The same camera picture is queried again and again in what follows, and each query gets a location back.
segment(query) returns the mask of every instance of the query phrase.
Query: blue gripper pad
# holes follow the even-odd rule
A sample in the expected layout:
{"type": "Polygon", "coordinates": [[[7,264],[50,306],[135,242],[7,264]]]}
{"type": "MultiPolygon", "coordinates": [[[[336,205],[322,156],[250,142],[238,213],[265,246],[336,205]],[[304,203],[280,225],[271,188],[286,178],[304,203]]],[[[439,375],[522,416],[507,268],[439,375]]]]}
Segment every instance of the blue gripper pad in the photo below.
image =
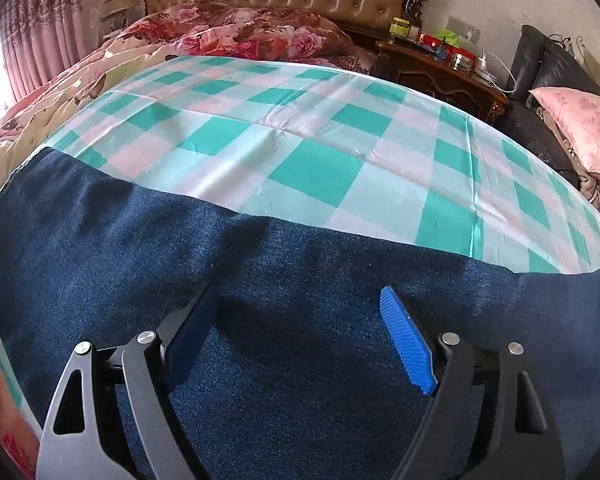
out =
{"type": "Polygon", "coordinates": [[[412,384],[430,395],[438,385],[433,374],[431,349],[398,295],[390,286],[380,291],[380,315],[412,384]]]}

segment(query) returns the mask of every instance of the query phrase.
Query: yellow jar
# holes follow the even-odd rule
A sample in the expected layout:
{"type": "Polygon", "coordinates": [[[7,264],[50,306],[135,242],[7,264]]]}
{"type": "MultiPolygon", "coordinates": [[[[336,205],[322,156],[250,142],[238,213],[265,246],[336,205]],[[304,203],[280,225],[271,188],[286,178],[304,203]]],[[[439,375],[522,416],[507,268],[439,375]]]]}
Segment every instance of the yellow jar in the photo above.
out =
{"type": "Polygon", "coordinates": [[[408,20],[394,18],[394,20],[391,22],[391,27],[389,27],[389,34],[406,40],[409,36],[409,25],[410,23],[408,20]]]}

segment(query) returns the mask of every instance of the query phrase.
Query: ribbed blue pad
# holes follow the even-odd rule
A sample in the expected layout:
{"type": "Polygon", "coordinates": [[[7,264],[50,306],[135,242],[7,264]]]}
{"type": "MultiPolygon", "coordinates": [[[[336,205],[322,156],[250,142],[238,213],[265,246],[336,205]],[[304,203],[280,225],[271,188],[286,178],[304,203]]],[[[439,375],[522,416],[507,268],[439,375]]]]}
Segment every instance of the ribbed blue pad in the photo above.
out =
{"type": "Polygon", "coordinates": [[[380,292],[380,315],[407,370],[409,380],[419,386],[425,395],[431,394],[438,384],[433,374],[431,349],[390,286],[380,292]]]}

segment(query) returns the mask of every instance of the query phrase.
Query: floral blanket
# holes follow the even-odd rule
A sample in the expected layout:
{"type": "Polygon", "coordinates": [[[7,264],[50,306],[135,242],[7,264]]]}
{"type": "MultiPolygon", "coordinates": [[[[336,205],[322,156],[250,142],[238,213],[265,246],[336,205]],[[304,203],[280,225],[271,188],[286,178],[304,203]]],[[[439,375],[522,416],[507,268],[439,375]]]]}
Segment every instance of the floral blanket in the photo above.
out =
{"type": "Polygon", "coordinates": [[[376,56],[335,23],[294,9],[193,2],[145,16],[0,120],[0,188],[49,135],[112,86],[174,56],[288,61],[368,73],[376,56]]]}

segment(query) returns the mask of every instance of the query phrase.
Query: black leather chair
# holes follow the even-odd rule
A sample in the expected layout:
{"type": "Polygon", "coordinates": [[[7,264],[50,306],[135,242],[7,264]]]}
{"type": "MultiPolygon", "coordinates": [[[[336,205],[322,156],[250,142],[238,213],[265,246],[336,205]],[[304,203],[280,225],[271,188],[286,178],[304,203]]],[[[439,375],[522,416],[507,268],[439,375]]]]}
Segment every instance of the black leather chair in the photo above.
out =
{"type": "MultiPolygon", "coordinates": [[[[571,161],[554,134],[536,115],[539,104],[529,91],[543,86],[555,86],[600,95],[600,87],[560,43],[550,40],[531,25],[522,27],[511,73],[516,78],[517,88],[510,95],[506,113],[495,127],[578,189],[578,176],[571,161]]],[[[513,88],[511,79],[509,88],[513,88]]]]}

